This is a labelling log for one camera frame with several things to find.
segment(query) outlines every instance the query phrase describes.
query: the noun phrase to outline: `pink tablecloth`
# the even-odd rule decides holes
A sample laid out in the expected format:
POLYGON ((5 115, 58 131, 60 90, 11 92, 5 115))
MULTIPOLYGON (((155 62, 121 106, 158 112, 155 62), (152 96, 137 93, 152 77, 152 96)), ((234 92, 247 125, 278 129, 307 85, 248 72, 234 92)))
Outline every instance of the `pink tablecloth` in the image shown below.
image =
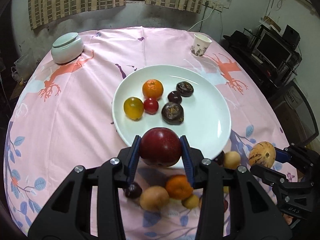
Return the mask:
MULTIPOLYGON (((23 90, 10 121, 4 184, 12 218, 26 234, 41 207, 73 167, 100 166, 125 147, 113 125, 111 102, 122 79, 139 68, 182 66, 214 84, 225 97, 232 117, 230 140, 224 150, 239 152, 243 165, 248 166, 247 156, 256 142, 288 146, 262 93, 215 41, 204 57, 195 58, 190 53, 193 33, 186 31, 131 27, 80 35, 85 44, 82 55, 58 66, 48 53, 23 90)), ((276 162, 273 169, 286 174, 289 180, 297 180, 296 170, 289 164, 276 162)), ((140 163, 136 181, 147 188, 161 184, 161 179, 174 172, 140 163)), ((270 187, 263 187, 275 200, 270 187)), ((127 239, 194 239, 198 208, 189 211, 172 201, 161 213, 150 213, 121 192, 119 195, 127 239)), ((95 211, 91 221, 91 233, 96 235, 95 211)), ((229 228, 227 211, 225 234, 229 228)))

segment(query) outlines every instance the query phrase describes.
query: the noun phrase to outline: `wall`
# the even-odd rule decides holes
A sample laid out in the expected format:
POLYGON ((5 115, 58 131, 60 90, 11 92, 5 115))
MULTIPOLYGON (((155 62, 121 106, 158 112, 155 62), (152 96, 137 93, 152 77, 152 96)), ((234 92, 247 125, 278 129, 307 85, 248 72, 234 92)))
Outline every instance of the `wall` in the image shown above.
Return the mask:
POLYGON ((269 10, 270 17, 281 27, 281 34, 287 24, 300 34, 303 60, 297 69, 298 75, 295 79, 306 94, 320 127, 320 18, 297 0, 284 0, 281 9, 278 10, 278 1, 275 0, 273 8, 269 10))
MULTIPOLYGON (((267 0, 232 0, 230 8, 222 12, 223 34, 231 35, 236 29, 254 28, 259 24, 261 12, 266 10, 267 0)), ((142 1, 129 1, 126 6, 108 10, 84 12, 65 17, 31 30, 27 0, 12 0, 12 28, 16 48, 21 54, 32 48, 35 58, 43 58, 51 49, 52 43, 67 32, 116 29, 129 26, 169 27, 187 30, 201 20, 201 14, 179 11, 159 6, 145 5, 142 1)), ((200 24, 192 29, 198 31, 200 24)), ((220 13, 214 11, 204 21, 202 32, 220 41, 220 13)))

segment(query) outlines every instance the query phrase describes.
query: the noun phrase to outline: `jar lid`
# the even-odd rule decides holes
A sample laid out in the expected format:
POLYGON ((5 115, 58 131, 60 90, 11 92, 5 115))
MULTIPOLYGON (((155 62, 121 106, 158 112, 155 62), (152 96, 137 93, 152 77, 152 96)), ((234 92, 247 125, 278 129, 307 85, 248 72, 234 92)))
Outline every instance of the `jar lid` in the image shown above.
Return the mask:
POLYGON ((61 37, 57 38, 56 41, 52 44, 54 48, 61 47, 73 41, 78 36, 78 33, 66 33, 61 37))

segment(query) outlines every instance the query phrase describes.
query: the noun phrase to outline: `metal screw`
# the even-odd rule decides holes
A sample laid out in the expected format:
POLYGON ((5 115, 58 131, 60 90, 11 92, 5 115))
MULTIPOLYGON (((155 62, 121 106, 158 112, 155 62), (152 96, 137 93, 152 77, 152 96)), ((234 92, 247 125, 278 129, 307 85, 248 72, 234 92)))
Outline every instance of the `metal screw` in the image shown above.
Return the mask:
POLYGON ((79 173, 79 172, 81 172, 81 171, 83 171, 83 166, 81 166, 81 165, 79 165, 79 166, 76 166, 75 167, 75 172, 77 172, 77 173, 79 173))
POLYGON ((119 162, 120 162, 120 160, 119 160, 118 158, 112 158, 112 159, 110 160, 110 163, 111 163, 112 165, 117 165, 119 162))
POLYGON ((203 165, 210 165, 211 164, 211 160, 210 159, 202 159, 201 163, 203 165))
POLYGON ((238 167, 238 171, 240 171, 241 173, 245 173, 247 171, 247 168, 241 165, 238 167))

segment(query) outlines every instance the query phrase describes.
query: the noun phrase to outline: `yellow tomato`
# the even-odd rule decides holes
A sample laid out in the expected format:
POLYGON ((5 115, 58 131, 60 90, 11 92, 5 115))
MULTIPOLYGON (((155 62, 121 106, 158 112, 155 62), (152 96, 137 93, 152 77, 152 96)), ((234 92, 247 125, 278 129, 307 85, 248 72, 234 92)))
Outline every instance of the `yellow tomato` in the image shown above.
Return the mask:
POLYGON ((123 104, 123 110, 127 117, 138 120, 142 117, 144 111, 143 102, 139 98, 128 98, 123 104))

